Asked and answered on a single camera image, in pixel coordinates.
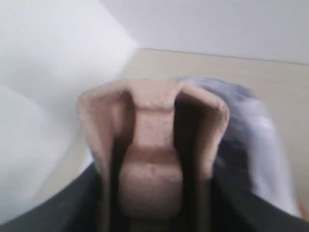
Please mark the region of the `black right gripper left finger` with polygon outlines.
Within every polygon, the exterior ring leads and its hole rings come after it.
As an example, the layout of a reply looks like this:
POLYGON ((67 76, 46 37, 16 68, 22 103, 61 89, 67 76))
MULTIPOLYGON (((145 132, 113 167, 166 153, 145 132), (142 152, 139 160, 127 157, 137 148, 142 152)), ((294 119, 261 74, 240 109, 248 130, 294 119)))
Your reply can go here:
POLYGON ((106 176, 90 164, 56 195, 1 224, 2 232, 104 232, 106 176))

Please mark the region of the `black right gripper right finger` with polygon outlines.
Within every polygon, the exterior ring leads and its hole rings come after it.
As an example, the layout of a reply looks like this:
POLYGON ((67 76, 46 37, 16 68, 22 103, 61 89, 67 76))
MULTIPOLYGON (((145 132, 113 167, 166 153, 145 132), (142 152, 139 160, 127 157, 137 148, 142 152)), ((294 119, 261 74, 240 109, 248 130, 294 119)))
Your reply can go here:
POLYGON ((211 179, 213 232, 307 232, 309 223, 251 191, 248 157, 238 141, 221 141, 211 179))

